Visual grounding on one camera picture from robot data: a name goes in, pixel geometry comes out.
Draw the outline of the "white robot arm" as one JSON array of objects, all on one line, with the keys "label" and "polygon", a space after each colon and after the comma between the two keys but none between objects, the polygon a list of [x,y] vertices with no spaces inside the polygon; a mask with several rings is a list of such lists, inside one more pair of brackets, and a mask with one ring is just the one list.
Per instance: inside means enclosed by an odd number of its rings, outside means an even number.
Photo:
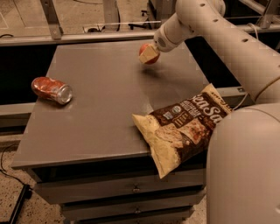
[{"label": "white robot arm", "polygon": [[220,13],[214,0],[177,0],[153,42],[169,52],[201,36],[235,77],[219,92],[249,95],[214,130],[206,162],[207,224],[280,224],[280,54]]}]

